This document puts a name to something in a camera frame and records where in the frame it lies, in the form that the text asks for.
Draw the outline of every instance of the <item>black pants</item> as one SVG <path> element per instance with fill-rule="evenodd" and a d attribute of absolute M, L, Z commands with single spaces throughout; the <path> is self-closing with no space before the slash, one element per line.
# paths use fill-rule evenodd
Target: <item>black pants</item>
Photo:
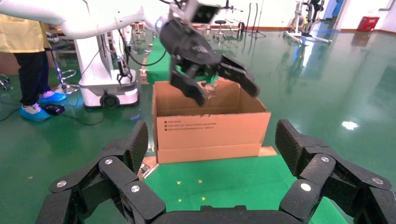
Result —
<path fill-rule="evenodd" d="M 38 53 L 15 53 L 20 65 L 19 81 L 25 106 L 37 103 L 39 94 L 50 90 L 48 86 L 48 59 L 45 51 Z"/>

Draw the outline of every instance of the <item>stool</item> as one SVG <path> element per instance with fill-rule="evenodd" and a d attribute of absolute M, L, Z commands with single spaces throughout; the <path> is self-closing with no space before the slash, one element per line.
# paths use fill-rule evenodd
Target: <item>stool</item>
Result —
<path fill-rule="evenodd" d="M 221 31 L 221 26 L 226 24 L 227 22 L 225 20 L 216 20 L 214 23 L 219 24 L 220 28 L 219 31 L 213 34 L 213 39 L 216 37 L 219 39 L 219 35 L 222 35 L 224 39 L 226 38 L 226 34 Z"/>
<path fill-rule="evenodd" d="M 63 92 L 64 94 L 71 94 L 74 93 L 75 91 L 77 91 L 79 89 L 79 85 L 77 83 L 67 83 L 65 82 L 66 79 L 75 76 L 76 71 L 75 70 L 67 70 L 62 72 L 59 64 L 58 64 L 58 59 L 56 56 L 55 51 L 57 50 L 62 50 L 62 49 L 66 49 L 68 47 L 70 47 L 70 43 L 67 42 L 66 40 L 59 40 L 56 43 L 52 43 L 50 42 L 51 48 L 48 49 L 46 48 L 46 51 L 49 51 L 51 53 L 52 56 L 52 60 L 54 61 L 54 65 L 55 65 L 55 69 L 57 70 L 57 74 L 58 74 L 58 79 L 60 81 L 59 86 L 57 87 L 57 90 L 55 90 L 55 92 Z"/>

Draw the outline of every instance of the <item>red box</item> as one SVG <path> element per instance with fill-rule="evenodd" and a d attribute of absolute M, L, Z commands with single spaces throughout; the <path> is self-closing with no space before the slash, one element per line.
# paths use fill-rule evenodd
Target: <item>red box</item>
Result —
<path fill-rule="evenodd" d="M 358 31 L 369 32 L 373 31 L 378 23 L 379 17 L 364 16 L 359 24 Z"/>

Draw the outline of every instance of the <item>box flap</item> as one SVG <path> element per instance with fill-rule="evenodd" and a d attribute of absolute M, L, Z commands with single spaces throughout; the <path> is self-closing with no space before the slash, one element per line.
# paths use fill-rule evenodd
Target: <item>box flap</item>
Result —
<path fill-rule="evenodd" d="M 243 89 L 239 92 L 238 111 L 240 113 L 258 113 L 267 112 L 267 108 L 261 103 L 257 97 L 251 97 Z"/>

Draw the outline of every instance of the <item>robotic arm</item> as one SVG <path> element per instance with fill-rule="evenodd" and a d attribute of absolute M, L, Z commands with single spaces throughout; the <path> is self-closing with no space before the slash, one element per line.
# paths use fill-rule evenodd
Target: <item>robotic arm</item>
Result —
<path fill-rule="evenodd" d="M 0 0 L 0 14 L 59 25 L 74 39 L 97 36 L 142 20 L 154 31 L 156 20 L 167 13 L 167 8 L 158 0 Z"/>
<path fill-rule="evenodd" d="M 204 104 L 205 93 L 195 81 L 197 76 L 219 75 L 238 82 L 252 97 L 259 94 L 249 71 L 239 62 L 216 54 L 192 27 L 192 23 L 210 23 L 219 9 L 198 0 L 189 0 L 183 6 L 159 0 L 69 0 L 67 4 L 60 0 L 0 0 L 0 14 L 59 25 L 66 36 L 74 39 L 97 36 L 144 21 L 148 29 L 159 34 L 162 45 L 171 55 L 171 85 L 199 105 Z M 179 73 L 176 66 L 185 74 Z"/>

